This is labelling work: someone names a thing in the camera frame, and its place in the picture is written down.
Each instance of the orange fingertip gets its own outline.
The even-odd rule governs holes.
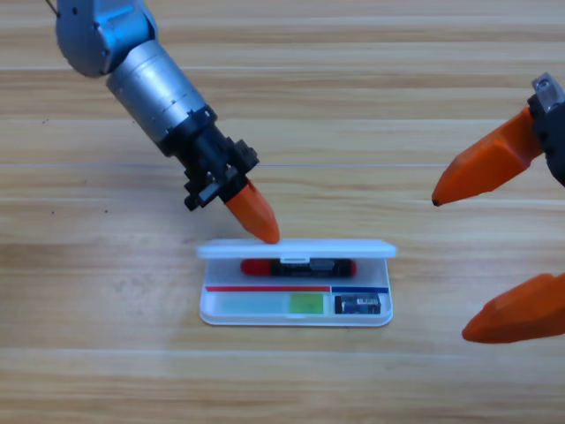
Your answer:
[[[463,338],[514,343],[565,334],[565,274],[542,274],[489,301],[467,324]]]
[[[281,236],[275,212],[251,181],[225,204],[243,227],[257,239],[269,244],[279,242]]]
[[[528,169],[542,150],[527,108],[459,154],[432,194],[435,206],[491,192]]]

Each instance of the table surface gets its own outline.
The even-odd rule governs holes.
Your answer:
[[[260,154],[285,238],[377,238],[381,329],[199,318],[197,243],[248,237],[189,213],[178,163],[103,82],[73,73],[40,0],[0,3],[0,422],[522,423],[565,420],[565,339],[461,330],[492,297],[565,271],[565,191],[543,158],[434,208],[461,150],[565,81],[561,0],[152,0],[162,43]]]

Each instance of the small battery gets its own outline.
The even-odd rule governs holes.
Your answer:
[[[342,294],[335,296],[336,314],[380,314],[377,293]]]

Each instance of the open case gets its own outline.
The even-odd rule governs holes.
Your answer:
[[[199,246],[197,255],[207,261],[200,316],[209,324],[379,327],[392,320],[387,259],[396,248],[381,240],[218,239]],[[244,260],[285,269],[323,260],[355,265],[351,276],[249,276]]]

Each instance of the red stripe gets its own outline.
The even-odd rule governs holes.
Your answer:
[[[324,285],[209,285],[208,292],[329,292]]]

